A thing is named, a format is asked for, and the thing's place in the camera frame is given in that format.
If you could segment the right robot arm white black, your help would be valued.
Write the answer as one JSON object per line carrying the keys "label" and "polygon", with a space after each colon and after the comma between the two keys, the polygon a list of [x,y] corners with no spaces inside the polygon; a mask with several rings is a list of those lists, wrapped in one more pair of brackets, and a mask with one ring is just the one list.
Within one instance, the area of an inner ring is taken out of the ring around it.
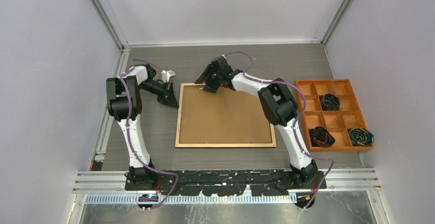
{"label": "right robot arm white black", "polygon": [[315,159],[308,153],[299,127],[298,104],[292,95],[291,85],[281,78],[266,80],[232,69],[225,56],[209,63],[197,84],[205,84],[204,91],[215,93],[219,87],[251,94],[260,100],[266,119],[274,125],[287,148],[293,183],[306,188],[318,172]]}

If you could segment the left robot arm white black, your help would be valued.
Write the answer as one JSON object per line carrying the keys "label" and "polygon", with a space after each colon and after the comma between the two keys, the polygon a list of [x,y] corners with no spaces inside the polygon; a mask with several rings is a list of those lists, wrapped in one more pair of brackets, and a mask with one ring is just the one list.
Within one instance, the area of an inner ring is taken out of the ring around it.
{"label": "left robot arm white black", "polygon": [[172,70],[162,70],[161,79],[155,79],[157,71],[150,65],[132,65],[124,73],[106,80],[107,110],[120,126],[129,154],[129,169],[125,173],[127,185],[152,190],[160,173],[153,166],[146,149],[141,129],[143,110],[141,90],[156,95],[157,102],[179,108],[174,95]]}

